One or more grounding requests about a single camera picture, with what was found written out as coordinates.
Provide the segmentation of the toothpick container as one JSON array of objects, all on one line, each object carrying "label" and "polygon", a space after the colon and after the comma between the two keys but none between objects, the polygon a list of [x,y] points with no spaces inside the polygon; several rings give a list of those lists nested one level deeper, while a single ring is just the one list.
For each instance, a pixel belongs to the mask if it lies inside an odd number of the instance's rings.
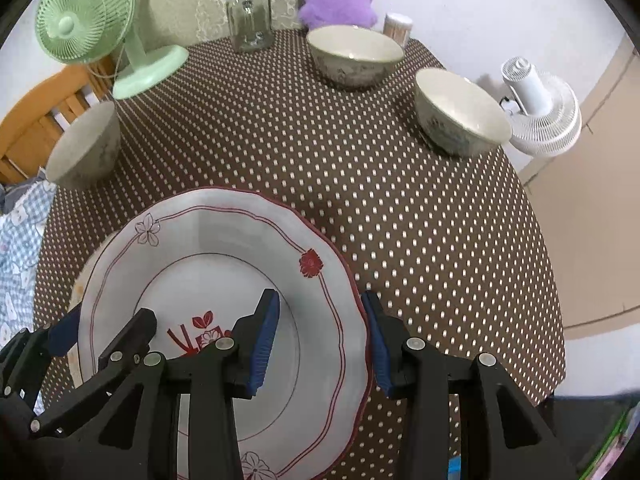
[{"label": "toothpick container", "polygon": [[413,20],[407,15],[388,12],[385,14],[383,34],[396,41],[403,49],[407,47],[413,28]]}]

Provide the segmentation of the green desk fan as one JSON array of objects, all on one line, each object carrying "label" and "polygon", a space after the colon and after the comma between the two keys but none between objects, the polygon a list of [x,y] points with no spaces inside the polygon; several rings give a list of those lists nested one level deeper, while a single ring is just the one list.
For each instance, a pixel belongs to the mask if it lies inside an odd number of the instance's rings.
[{"label": "green desk fan", "polygon": [[140,0],[40,0],[35,33],[42,50],[63,64],[98,62],[122,46],[128,66],[115,76],[116,100],[148,91],[186,64],[186,48],[171,44],[153,51],[138,34]]}]

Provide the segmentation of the white red-pattern deep plate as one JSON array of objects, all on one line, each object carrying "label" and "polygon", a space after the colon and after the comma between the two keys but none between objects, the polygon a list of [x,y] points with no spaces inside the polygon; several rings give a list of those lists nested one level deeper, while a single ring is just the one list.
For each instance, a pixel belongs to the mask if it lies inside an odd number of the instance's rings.
[{"label": "white red-pattern deep plate", "polygon": [[265,289],[280,318],[262,386],[234,404],[243,474],[317,479],[354,440],[371,365],[366,312],[335,247],[294,210],[252,192],[200,188],[142,212],[103,248],[82,297],[76,376],[140,309],[150,346],[193,356],[228,336]]}]

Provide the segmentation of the white standing fan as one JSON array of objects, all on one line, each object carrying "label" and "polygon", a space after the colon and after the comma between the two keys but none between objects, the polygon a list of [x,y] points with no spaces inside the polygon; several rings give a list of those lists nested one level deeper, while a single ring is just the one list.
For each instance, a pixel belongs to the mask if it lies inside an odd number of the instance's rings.
[{"label": "white standing fan", "polygon": [[521,56],[504,62],[501,75],[511,92],[500,106],[511,124],[514,148],[533,158],[555,158],[570,150],[582,132],[582,111],[572,87]]}]

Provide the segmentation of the brown polka-dot tablecloth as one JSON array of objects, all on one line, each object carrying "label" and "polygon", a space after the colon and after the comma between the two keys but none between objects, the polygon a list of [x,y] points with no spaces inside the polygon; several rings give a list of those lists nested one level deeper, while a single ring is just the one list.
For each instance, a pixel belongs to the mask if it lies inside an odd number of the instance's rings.
[{"label": "brown polka-dot tablecloth", "polygon": [[[111,99],[111,173],[55,193],[38,263],[36,321],[55,325],[96,248],[142,212],[200,188],[252,192],[297,212],[405,324],[404,396],[371,380],[354,440],[317,479],[565,479],[537,404],[565,375],[544,240],[501,148],[452,157],[424,139],[414,80],[437,68],[411,41],[369,90],[323,78],[300,32],[239,53],[200,44],[180,70]],[[232,396],[232,330],[193,356],[154,351],[140,309],[100,354],[90,392],[90,477],[248,479]]]}]

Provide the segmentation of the beige ceramic bowl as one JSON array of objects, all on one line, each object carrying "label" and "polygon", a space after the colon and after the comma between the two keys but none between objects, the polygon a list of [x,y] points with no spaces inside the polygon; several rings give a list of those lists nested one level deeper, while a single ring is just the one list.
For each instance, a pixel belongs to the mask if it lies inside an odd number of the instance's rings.
[{"label": "beige ceramic bowl", "polygon": [[306,40],[319,73],[349,89],[379,84],[405,57],[392,38],[354,25],[319,27],[308,32]]},{"label": "beige ceramic bowl", "polygon": [[56,142],[47,161],[47,179],[68,190],[90,188],[114,169],[121,140],[115,104],[90,107]]},{"label": "beige ceramic bowl", "polygon": [[474,157],[508,143],[512,127],[500,105],[474,82],[442,68],[422,68],[414,108],[426,136],[449,155]]}]

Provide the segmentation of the cream yellow-flower scalloped plate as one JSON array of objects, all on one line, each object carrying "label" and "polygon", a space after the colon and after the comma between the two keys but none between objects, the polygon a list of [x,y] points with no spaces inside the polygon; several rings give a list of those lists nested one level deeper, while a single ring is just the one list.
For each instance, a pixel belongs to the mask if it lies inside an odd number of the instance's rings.
[{"label": "cream yellow-flower scalloped plate", "polygon": [[[85,289],[88,284],[90,275],[96,262],[99,259],[99,256],[104,251],[105,247],[108,243],[116,236],[116,232],[111,233],[101,244],[94,253],[89,257],[84,267],[80,271],[78,277],[75,280],[75,283],[72,287],[72,293],[70,294],[70,304],[68,305],[67,312],[73,310],[78,304],[81,303],[82,298],[85,295]],[[67,351],[66,359],[68,364],[68,369],[70,370],[70,377],[72,378],[72,382],[75,388],[78,388],[82,385],[84,380],[81,376],[81,369],[79,364],[79,352],[78,345],[73,344],[72,348]]]}]

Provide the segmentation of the glass jar black lid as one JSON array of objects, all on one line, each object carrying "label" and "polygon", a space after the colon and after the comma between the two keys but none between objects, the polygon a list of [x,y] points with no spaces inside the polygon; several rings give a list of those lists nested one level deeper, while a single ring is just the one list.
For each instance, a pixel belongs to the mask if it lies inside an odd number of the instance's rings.
[{"label": "glass jar black lid", "polygon": [[272,46],[271,0],[227,0],[226,9],[235,51],[253,52]]}]

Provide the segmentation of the wooden bed headboard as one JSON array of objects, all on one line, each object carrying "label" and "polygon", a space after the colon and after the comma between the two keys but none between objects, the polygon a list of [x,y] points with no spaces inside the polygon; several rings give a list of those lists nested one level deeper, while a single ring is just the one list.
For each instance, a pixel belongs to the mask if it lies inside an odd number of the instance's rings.
[{"label": "wooden bed headboard", "polygon": [[89,88],[102,101],[115,73],[107,55],[88,65],[67,65],[27,92],[1,123],[1,182],[19,184],[35,176],[63,134],[55,115],[73,122],[89,108],[82,89]]}]

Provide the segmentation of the beige door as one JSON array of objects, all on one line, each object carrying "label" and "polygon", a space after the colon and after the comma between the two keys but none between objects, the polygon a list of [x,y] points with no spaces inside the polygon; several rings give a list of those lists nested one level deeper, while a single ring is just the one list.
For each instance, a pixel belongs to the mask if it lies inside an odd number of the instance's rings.
[{"label": "beige door", "polygon": [[582,106],[567,153],[526,183],[567,339],[639,321],[639,53],[628,38]]}]

